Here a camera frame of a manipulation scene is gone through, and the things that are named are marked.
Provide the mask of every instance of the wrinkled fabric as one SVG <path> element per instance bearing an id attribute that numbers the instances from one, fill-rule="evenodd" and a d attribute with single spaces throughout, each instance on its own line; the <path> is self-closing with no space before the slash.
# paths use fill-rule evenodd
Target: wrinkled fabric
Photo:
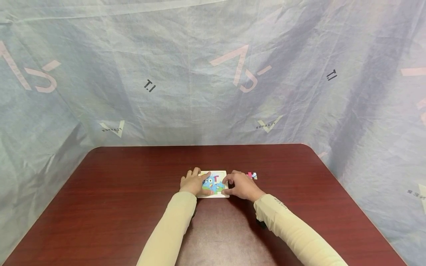
<path id="1" fill-rule="evenodd" d="M 0 264 L 97 146 L 305 143 L 426 261 L 425 0 L 0 0 Z"/>

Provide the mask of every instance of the long sleeve shirt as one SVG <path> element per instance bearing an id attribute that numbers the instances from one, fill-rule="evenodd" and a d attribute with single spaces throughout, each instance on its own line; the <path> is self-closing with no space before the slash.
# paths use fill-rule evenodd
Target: long sleeve shirt
<path id="1" fill-rule="evenodd" d="M 174 194 L 136 266 L 175 265 L 196 203 L 197 198 L 189 192 Z M 285 241 L 305 266 L 347 266 L 315 230 L 274 196 L 263 195 L 254 202 L 254 209 L 257 219 L 263 221 L 269 230 Z"/>

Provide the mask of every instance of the hand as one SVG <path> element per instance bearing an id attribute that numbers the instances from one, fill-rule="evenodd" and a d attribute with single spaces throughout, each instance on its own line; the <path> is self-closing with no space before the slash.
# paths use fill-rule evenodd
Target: hand
<path id="1" fill-rule="evenodd" d="M 194 196 L 210 196 L 213 191 L 209 189 L 202 189 L 203 181 L 210 176 L 210 172 L 202 176 L 198 176 L 200 168 L 194 168 L 194 171 L 189 170 L 187 177 L 181 178 L 181 189 L 179 192 L 186 191 Z"/>
<path id="2" fill-rule="evenodd" d="M 261 196 L 265 195 L 263 192 L 246 174 L 241 173 L 240 171 L 233 170 L 232 174 L 227 174 L 223 179 L 222 183 L 235 184 L 233 189 L 224 189 L 222 194 L 224 195 L 234 195 L 243 200 L 250 200 L 255 202 Z"/>

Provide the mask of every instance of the left hand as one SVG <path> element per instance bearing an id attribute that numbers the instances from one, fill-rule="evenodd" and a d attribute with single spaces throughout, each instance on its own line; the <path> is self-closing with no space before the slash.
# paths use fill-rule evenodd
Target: left hand
<path id="1" fill-rule="evenodd" d="M 179 192 L 185 191 L 193 194 L 194 196 L 210 196 L 213 191 L 203 189 L 203 181 L 210 176 L 210 172 L 202 176 L 198 176 L 200 168 L 194 168 L 194 171 L 189 170 L 186 177 L 181 178 L 181 189 Z"/>

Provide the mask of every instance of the table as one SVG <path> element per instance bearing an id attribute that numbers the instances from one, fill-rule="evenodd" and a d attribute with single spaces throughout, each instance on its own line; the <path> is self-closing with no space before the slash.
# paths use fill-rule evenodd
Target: table
<path id="1" fill-rule="evenodd" d="M 92 150 L 4 266 L 134 266 L 189 169 L 256 172 L 258 186 L 311 225 L 350 266 L 405 265 L 303 144 Z M 301 265 L 235 197 L 202 199 L 179 266 Z"/>

